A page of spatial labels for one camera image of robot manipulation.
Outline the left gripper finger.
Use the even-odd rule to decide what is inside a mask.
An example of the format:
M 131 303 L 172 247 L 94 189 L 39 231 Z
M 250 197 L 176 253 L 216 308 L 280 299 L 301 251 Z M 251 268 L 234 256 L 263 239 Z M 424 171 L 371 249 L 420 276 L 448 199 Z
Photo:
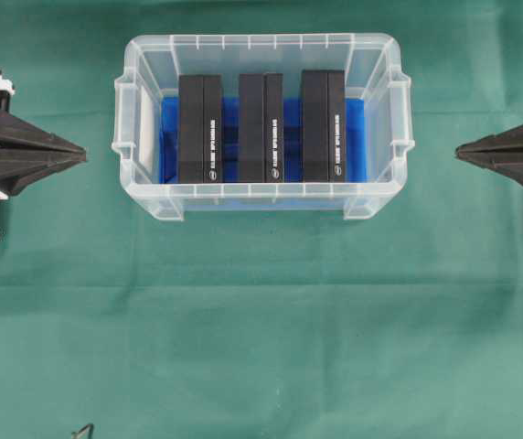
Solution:
M 0 190 L 17 196 L 40 179 L 85 161 L 85 153 L 0 153 Z
M 74 154 L 78 158 L 86 157 L 86 151 L 82 147 L 5 111 L 0 111 L 0 147 L 52 151 Z

